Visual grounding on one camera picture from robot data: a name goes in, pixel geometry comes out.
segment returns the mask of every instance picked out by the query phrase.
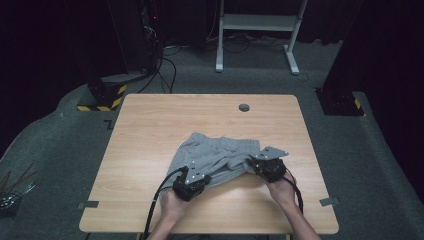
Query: white metal frame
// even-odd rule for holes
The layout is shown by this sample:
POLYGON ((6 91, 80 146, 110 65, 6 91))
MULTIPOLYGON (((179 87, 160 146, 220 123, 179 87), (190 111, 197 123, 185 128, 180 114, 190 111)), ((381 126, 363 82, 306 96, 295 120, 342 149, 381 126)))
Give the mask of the white metal frame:
POLYGON ((293 75, 299 74, 296 60, 293 55, 293 47, 302 23, 308 0, 302 0, 299 12, 296 16, 274 16, 274 15, 248 15, 248 14, 224 14, 224 1, 221 0, 219 18, 218 49, 216 55, 216 71, 224 70, 223 35, 224 29, 238 30, 264 30, 264 31, 286 31, 292 32, 288 45, 284 45, 284 52, 293 75))

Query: dark background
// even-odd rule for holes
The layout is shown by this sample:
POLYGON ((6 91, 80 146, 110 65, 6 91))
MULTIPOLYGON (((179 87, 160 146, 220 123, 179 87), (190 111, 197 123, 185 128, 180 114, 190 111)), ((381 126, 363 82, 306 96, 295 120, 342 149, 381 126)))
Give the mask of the dark background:
MULTIPOLYGON (((90 2, 104 4, 105 1, 90 2)), ((226 1, 226 9, 238 13, 293 13, 298 4, 292 2, 226 1)), ((358 53, 354 60, 349 55, 338 56, 337 65, 350 71, 353 71, 353 66, 359 69, 354 74, 356 81, 351 86, 352 90, 366 93, 387 143, 423 200, 424 187, 420 175, 424 170, 424 99, 421 93, 424 10, 415 0, 366 2, 361 21, 355 23, 362 1, 310 0, 298 40, 312 42, 321 39, 324 44, 345 40, 349 44, 342 46, 343 51, 348 47, 361 49, 361 54, 358 53), (348 35, 353 23, 356 24, 352 27, 354 34, 348 35)), ((190 42, 189 39, 192 39, 191 42, 202 44, 199 41, 213 25, 215 1, 173 1, 173 4, 175 13, 178 7, 182 9, 180 11, 195 8, 197 12, 205 13, 191 15, 193 24, 183 24, 178 28, 178 33, 183 33, 186 38, 193 34, 193 28, 199 28, 197 33, 201 35, 181 40, 190 42)), ((189 18, 186 14, 167 16, 181 21, 189 18)), ((0 18, 0 155, 3 155, 22 129, 54 111, 66 93, 86 82, 64 42, 69 22, 64 1, 2 1, 0 18)), ((165 30, 171 20, 163 22, 165 30)), ((172 24, 179 25, 178 21, 172 21, 172 24)), ((212 36, 216 36, 217 27, 216 23, 212 36)), ((173 33, 169 29, 175 29, 175 26, 168 26, 168 32, 165 32, 171 36, 173 33)))

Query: black controller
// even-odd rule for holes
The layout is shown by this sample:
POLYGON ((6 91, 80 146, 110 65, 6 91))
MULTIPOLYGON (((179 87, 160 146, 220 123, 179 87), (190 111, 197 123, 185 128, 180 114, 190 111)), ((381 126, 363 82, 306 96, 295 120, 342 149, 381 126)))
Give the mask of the black controller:
POLYGON ((172 189, 180 199, 190 202, 191 199, 205 190, 205 186, 209 184, 212 178, 209 175, 205 175, 200 180, 190 182, 190 179, 187 178, 189 173, 188 167, 186 166, 184 169, 183 173, 174 181, 172 189))
POLYGON ((276 182, 283 178, 287 168, 282 159, 274 158, 270 160, 258 160, 252 158, 249 165, 253 167, 255 173, 269 183, 276 182))

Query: wire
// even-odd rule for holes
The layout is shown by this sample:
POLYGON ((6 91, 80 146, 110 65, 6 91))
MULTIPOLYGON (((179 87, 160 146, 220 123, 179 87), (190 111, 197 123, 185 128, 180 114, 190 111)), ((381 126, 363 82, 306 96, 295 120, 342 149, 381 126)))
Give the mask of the wire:
POLYGON ((177 235, 173 234, 167 238, 167 240, 210 240, 210 236, 206 234, 189 234, 189 235, 177 235))
POLYGON ((239 5, 240 5, 240 0, 237 1, 237 6, 236 6, 235 14, 238 13, 238 7, 239 7, 239 5))
POLYGON ((280 45, 285 45, 289 40, 288 39, 281 39, 283 41, 279 42, 278 38, 272 38, 272 41, 270 43, 254 43, 254 42, 250 42, 250 46, 252 47, 275 47, 275 46, 280 46, 280 45))
POLYGON ((87 233, 87 235, 85 236, 84 240, 88 240, 91 236, 91 233, 87 233))
POLYGON ((149 215, 147 216, 146 227, 144 228, 144 233, 143 233, 143 235, 140 235, 139 240, 146 240, 147 239, 147 235, 149 233, 150 222, 152 221, 152 216, 153 216, 153 212, 155 210, 156 202, 159 198, 159 193, 161 192, 163 185, 165 185, 166 181, 168 181, 168 179, 170 179, 175 173, 183 172, 185 170, 186 170, 186 167, 182 167, 182 168, 178 168, 177 170, 174 170, 173 172, 168 174, 168 176, 165 177, 163 182, 160 184, 160 186, 156 190, 155 196, 153 197, 153 200, 152 200, 152 204, 150 205, 149 215))
POLYGON ((307 82, 308 80, 309 80, 309 74, 308 73, 299 73, 297 75, 297 81, 299 81, 299 82, 307 82))
POLYGON ((246 46, 243 48, 243 49, 241 49, 241 50, 239 50, 239 51, 233 51, 233 50, 229 50, 228 48, 226 48, 226 47, 223 47, 223 49, 225 50, 225 51, 227 51, 227 52, 230 52, 230 53, 242 53, 242 52, 244 52, 244 51, 246 51, 248 48, 249 48, 249 46, 250 46, 250 41, 249 41, 249 39, 243 34, 242 36, 242 39, 244 40, 244 41, 238 41, 239 40, 239 38, 233 38, 233 39, 231 39, 230 40, 230 42, 232 42, 232 43, 234 43, 234 44, 246 44, 246 46))
POLYGON ((215 16, 213 17, 213 23, 212 23, 212 28, 211 31, 209 32, 209 35, 206 37, 206 41, 210 38, 210 36, 212 35, 213 29, 215 28, 215 22, 216 22, 216 13, 218 12, 218 0, 215 0, 215 16))
POLYGON ((171 60, 169 60, 168 58, 162 58, 162 59, 171 63, 172 67, 174 67, 174 76, 172 77, 171 87, 169 88, 169 93, 172 93, 173 88, 174 88, 175 78, 177 76, 177 68, 175 67, 175 64, 171 60))
POLYGON ((303 199, 302 199, 302 194, 300 193, 299 188, 296 185, 296 179, 293 177, 293 175, 291 174, 291 172, 286 168, 286 171, 290 174, 290 176, 293 178, 293 182, 290 181, 288 178, 286 177, 282 177, 284 180, 286 180, 288 183, 290 183, 290 185, 293 187, 294 191, 296 192, 297 195, 297 202, 299 204, 299 209, 300 212, 303 214, 303 199))
POLYGON ((142 89, 140 89, 140 91, 138 91, 137 93, 141 93, 144 89, 146 89, 146 88, 150 85, 150 83, 152 83, 153 79, 154 79, 154 78, 156 77, 156 75, 159 73, 159 68, 161 67, 161 65, 162 65, 162 58, 160 59, 159 67, 157 67, 157 68, 156 68, 155 73, 154 73, 154 74, 153 74, 153 76, 150 78, 149 82, 148 82, 146 85, 144 85, 144 87, 143 87, 142 89))
POLYGON ((169 189, 169 188, 172 188, 172 186, 163 187, 163 188, 160 189, 160 191, 162 192, 163 190, 166 190, 166 189, 169 189))
POLYGON ((170 53, 170 54, 163 54, 163 56, 172 56, 172 55, 175 55, 175 54, 181 52, 181 50, 183 49, 183 46, 181 46, 181 45, 178 45, 178 46, 168 46, 168 47, 165 47, 164 49, 171 49, 171 48, 176 48, 176 47, 179 47, 176 52, 170 53))
POLYGON ((160 72, 159 72, 159 76, 160 76, 160 85, 162 87, 163 93, 166 93, 165 88, 163 86, 164 83, 168 87, 168 90, 171 91, 171 87, 169 86, 168 82, 165 80, 165 78, 162 76, 160 72))
POLYGON ((145 32, 146 32, 146 35, 147 35, 147 37, 150 39, 150 38, 152 38, 153 36, 152 36, 152 33, 154 33, 154 39, 157 39, 157 35, 156 35, 156 31, 155 30, 153 30, 151 27, 147 27, 147 26, 144 26, 144 29, 146 30, 145 32))

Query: yellow and black hazard tape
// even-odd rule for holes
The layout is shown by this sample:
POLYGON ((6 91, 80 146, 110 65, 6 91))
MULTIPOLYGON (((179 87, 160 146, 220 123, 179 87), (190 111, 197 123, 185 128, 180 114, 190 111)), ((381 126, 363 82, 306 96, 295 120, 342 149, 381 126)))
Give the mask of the yellow and black hazard tape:
POLYGON ((115 96, 115 100, 112 102, 110 106, 106 105, 78 105, 78 110, 83 112, 89 112, 89 111, 101 111, 101 112, 108 112, 108 111, 114 111, 116 108, 118 108, 119 104, 122 101, 122 98, 124 96, 125 89, 127 88, 127 85, 124 85, 118 89, 118 92, 115 96))
POLYGON ((356 106, 357 109, 361 109, 361 103, 356 98, 355 98, 355 106, 356 106))

